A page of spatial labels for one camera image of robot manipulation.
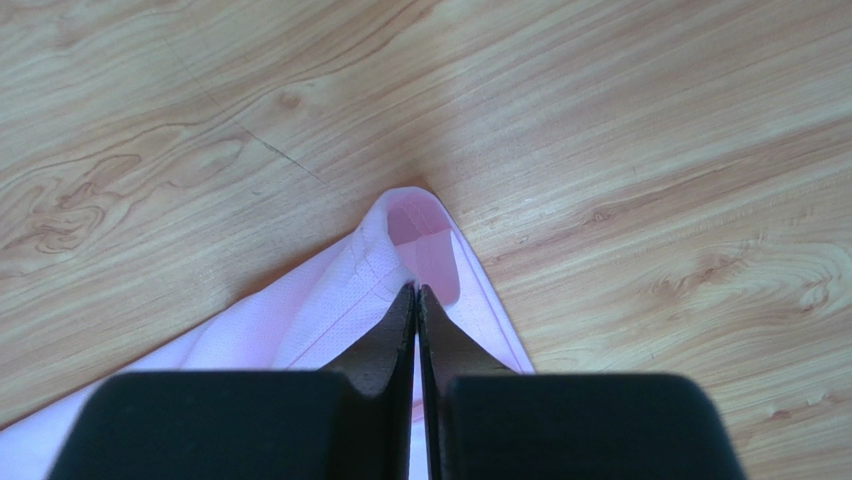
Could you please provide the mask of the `pink t shirt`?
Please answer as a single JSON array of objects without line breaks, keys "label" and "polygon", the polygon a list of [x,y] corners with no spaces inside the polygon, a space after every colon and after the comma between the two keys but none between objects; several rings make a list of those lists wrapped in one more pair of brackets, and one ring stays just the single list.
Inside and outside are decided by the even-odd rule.
[{"label": "pink t shirt", "polygon": [[532,371],[517,333],[471,247],[439,200],[419,188],[383,194],[348,236],[272,285],[131,364],[1,433],[5,479],[50,471],[86,402],[109,379],[136,372],[316,371],[384,316],[412,285],[415,350],[409,473],[428,474],[419,370],[419,292],[428,286],[449,318],[517,373]]}]

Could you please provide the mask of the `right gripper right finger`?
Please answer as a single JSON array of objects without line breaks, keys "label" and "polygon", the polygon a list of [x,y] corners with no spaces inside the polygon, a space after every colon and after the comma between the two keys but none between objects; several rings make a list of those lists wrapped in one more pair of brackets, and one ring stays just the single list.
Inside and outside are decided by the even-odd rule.
[{"label": "right gripper right finger", "polygon": [[742,479],[717,409],[667,373],[520,374],[428,286],[417,320],[433,479]]}]

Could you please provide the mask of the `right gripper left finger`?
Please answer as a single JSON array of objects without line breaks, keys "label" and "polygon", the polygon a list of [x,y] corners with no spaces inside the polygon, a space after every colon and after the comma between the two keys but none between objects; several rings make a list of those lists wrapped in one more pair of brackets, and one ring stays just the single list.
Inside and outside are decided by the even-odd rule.
[{"label": "right gripper left finger", "polygon": [[86,402],[53,479],[404,479],[417,294],[316,371],[136,372]]}]

